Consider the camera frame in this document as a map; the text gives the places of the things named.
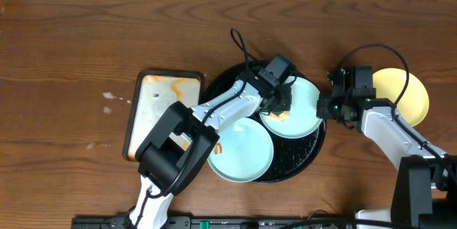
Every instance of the yellow plate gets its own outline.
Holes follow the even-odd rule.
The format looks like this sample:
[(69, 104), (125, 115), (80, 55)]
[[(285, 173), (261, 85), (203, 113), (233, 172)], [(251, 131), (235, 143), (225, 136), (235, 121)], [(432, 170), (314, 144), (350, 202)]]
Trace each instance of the yellow plate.
[[(388, 98), (394, 102), (406, 81), (406, 72), (398, 68), (385, 68), (373, 74), (376, 98)], [(427, 115), (428, 94), (426, 88), (413, 74), (409, 74), (409, 84), (397, 105), (403, 118), (410, 125), (419, 124)]]

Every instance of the black rim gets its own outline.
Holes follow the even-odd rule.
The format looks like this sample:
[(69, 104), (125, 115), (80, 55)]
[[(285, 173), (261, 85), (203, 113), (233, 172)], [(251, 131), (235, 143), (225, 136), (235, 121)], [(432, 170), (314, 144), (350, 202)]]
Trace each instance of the black rim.
[[(265, 65), (266, 63), (263, 61), (251, 62), (250, 67), (253, 70), (256, 70), (256, 66), (260, 68)], [(244, 68), (245, 64), (241, 63), (224, 71), (208, 86), (201, 102), (210, 101), (212, 98), (227, 91), (233, 85), (236, 76), (239, 75)], [(309, 81), (309, 79), (300, 72), (298, 72), (297, 76)], [(265, 127), (258, 114), (254, 114), (249, 118), (254, 119)], [(273, 162), (260, 178), (253, 181), (255, 183), (280, 182), (294, 177), (307, 168), (322, 148), (323, 140), (326, 136), (326, 120), (322, 120), (321, 125), (319, 125), (310, 135), (296, 139), (282, 138), (270, 132), (267, 127), (265, 127), (265, 129), (273, 140)]]

